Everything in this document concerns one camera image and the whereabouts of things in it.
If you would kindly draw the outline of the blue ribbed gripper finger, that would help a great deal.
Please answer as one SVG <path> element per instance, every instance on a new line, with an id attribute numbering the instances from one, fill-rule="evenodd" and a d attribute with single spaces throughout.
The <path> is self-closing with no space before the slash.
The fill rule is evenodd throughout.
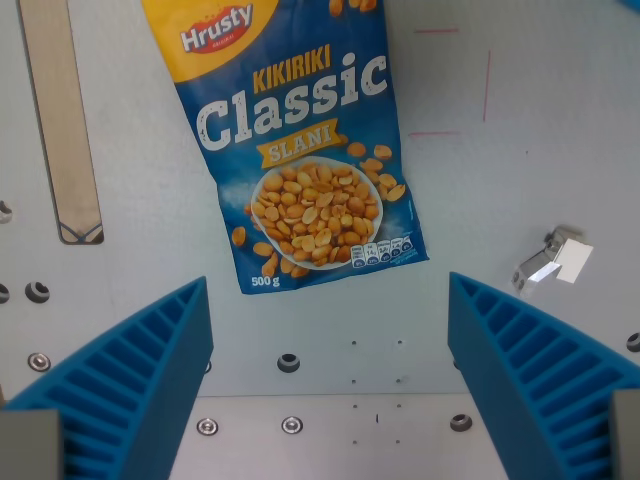
<path id="1" fill-rule="evenodd" d="M 509 478 L 612 478 L 609 406 L 638 387 L 638 365 L 459 273 L 448 346 Z"/>
<path id="2" fill-rule="evenodd" d="M 60 415 L 66 479 L 167 479 L 213 349 L 199 277 L 96 337 L 6 408 Z"/>

